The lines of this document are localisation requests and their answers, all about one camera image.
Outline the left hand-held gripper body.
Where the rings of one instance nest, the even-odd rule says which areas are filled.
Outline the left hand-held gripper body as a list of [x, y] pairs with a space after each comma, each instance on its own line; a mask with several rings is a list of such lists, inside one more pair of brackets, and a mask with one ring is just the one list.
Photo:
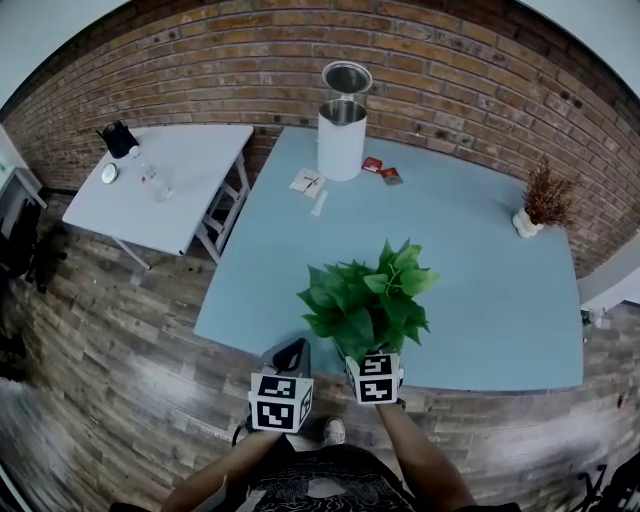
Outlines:
[[311, 411], [313, 391], [311, 378], [252, 373], [248, 394], [252, 428], [299, 431]]

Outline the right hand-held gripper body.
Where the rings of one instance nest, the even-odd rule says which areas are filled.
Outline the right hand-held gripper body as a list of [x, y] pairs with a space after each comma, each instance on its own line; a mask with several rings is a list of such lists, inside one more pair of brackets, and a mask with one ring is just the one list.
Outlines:
[[345, 370], [359, 404], [380, 405], [398, 401], [404, 368], [397, 353], [367, 354], [361, 363], [347, 356]]

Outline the green plant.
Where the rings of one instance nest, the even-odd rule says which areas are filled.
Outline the green plant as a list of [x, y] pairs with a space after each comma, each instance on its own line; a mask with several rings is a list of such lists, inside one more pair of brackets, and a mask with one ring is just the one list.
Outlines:
[[420, 344], [430, 328], [415, 298], [440, 277], [419, 264], [421, 251], [406, 240], [397, 250], [385, 243], [375, 268], [356, 260], [310, 266], [309, 286], [297, 296], [309, 308], [303, 318], [311, 331], [358, 363], [378, 350], [401, 354], [407, 339]]

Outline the person's left forearm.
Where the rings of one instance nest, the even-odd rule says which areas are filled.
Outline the person's left forearm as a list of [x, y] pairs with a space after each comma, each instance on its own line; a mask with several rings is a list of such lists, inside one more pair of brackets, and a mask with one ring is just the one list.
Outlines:
[[281, 437], [282, 433], [275, 431], [249, 434], [227, 454], [182, 481], [161, 512], [193, 512], [224, 486], [241, 483]]

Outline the person's right forearm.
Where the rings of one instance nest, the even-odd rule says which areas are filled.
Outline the person's right forearm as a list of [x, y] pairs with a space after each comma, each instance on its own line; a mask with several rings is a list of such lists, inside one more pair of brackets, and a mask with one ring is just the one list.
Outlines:
[[376, 409], [417, 500], [431, 512], [456, 512], [476, 505], [458, 469], [400, 405], [381, 404]]

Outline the dried brown plant in vase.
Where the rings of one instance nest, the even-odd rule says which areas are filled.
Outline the dried brown plant in vase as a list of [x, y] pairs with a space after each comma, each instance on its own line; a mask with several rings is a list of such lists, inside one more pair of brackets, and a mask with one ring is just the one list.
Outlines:
[[528, 239], [545, 227], [566, 229], [573, 222], [575, 184], [556, 176], [546, 157], [531, 171], [523, 192], [523, 205], [512, 217], [517, 234]]

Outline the person's white shoe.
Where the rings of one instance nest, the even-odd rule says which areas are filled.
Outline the person's white shoe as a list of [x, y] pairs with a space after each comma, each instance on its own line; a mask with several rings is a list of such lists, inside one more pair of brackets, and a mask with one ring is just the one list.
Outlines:
[[323, 430], [323, 447], [339, 446], [345, 443], [346, 429], [340, 418], [329, 418]]

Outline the person's black patterned shirt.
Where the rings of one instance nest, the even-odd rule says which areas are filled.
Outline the person's black patterned shirt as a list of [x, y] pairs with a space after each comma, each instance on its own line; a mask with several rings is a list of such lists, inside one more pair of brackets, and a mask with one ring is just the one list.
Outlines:
[[376, 456], [350, 445], [276, 455], [249, 485], [250, 512], [416, 512]]

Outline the light blue table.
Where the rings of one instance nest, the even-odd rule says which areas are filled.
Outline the light blue table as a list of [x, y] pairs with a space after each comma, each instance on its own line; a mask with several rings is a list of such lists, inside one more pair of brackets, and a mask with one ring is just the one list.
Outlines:
[[418, 297], [429, 320], [401, 361], [411, 386], [528, 391], [583, 381], [583, 334], [574, 265], [565, 233], [523, 239], [512, 225], [519, 180], [441, 153], [368, 139], [368, 156], [395, 167], [402, 184], [370, 172], [326, 182], [315, 201], [289, 188], [317, 161], [317, 133], [285, 128], [236, 222], [195, 326], [198, 336], [259, 355], [299, 337], [315, 371], [344, 372], [333, 343], [314, 336], [297, 294], [308, 268], [376, 265], [385, 243], [422, 246], [437, 272]]

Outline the white paper packet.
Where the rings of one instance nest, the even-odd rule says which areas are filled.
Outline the white paper packet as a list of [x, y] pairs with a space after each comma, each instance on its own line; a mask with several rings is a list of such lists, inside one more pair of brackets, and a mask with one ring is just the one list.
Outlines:
[[301, 169], [289, 188], [309, 197], [315, 197], [324, 185], [325, 177], [309, 169]]

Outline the clear plastic water bottle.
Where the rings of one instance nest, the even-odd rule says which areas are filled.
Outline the clear plastic water bottle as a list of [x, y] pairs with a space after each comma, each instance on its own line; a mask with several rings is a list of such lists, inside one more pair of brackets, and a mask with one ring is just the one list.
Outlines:
[[172, 195], [172, 188], [166, 177], [150, 160], [139, 146], [135, 145], [129, 150], [132, 163], [141, 177], [141, 182], [156, 202], [163, 202]]

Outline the white folding table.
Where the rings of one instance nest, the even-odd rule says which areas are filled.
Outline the white folding table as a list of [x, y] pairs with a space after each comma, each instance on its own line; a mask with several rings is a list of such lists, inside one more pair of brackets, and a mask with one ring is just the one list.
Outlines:
[[[172, 195], [156, 202], [141, 182], [130, 155], [106, 153], [90, 172], [63, 215], [65, 223], [133, 245], [181, 256], [194, 239], [214, 261], [221, 258], [235, 219], [250, 192], [243, 149], [250, 125], [179, 124], [143, 127], [133, 135], [167, 179]], [[119, 171], [102, 182], [108, 163]]]

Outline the white bin with open lid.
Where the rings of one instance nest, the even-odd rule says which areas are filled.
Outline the white bin with open lid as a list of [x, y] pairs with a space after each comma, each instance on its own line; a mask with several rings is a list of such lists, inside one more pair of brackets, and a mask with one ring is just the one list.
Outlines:
[[367, 110], [355, 96], [372, 86], [372, 75], [362, 65], [336, 61], [322, 71], [327, 87], [339, 94], [318, 112], [318, 172], [336, 182], [354, 179], [361, 171], [367, 126]]

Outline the black kettle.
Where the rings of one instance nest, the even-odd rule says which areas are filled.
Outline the black kettle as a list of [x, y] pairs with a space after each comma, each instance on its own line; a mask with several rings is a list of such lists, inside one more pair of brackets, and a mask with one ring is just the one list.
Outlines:
[[114, 159], [124, 158], [133, 147], [139, 145], [129, 128], [121, 121], [111, 122], [102, 131], [97, 130], [96, 133], [105, 142]]

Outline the black office chair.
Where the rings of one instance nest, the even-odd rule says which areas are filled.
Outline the black office chair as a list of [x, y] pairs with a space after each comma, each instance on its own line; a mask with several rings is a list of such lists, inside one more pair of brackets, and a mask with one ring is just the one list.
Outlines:
[[640, 459], [619, 466], [598, 498], [584, 499], [580, 512], [640, 512]]

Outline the black equipment on floor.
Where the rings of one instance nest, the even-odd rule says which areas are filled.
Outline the black equipment on floor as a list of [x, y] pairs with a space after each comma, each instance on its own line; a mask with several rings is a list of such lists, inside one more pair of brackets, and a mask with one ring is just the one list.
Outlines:
[[25, 199], [9, 237], [0, 231], [0, 281], [22, 277], [45, 294], [50, 271], [67, 258], [61, 240], [68, 232], [57, 223], [39, 235], [40, 212]]

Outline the white cabinet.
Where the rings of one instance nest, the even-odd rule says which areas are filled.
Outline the white cabinet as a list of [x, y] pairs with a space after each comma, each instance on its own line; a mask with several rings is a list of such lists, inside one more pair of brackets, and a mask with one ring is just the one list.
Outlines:
[[48, 208], [47, 203], [40, 196], [43, 189], [42, 183], [30, 170], [0, 123], [0, 196], [13, 180], [20, 183], [32, 202], [37, 203], [42, 209]]

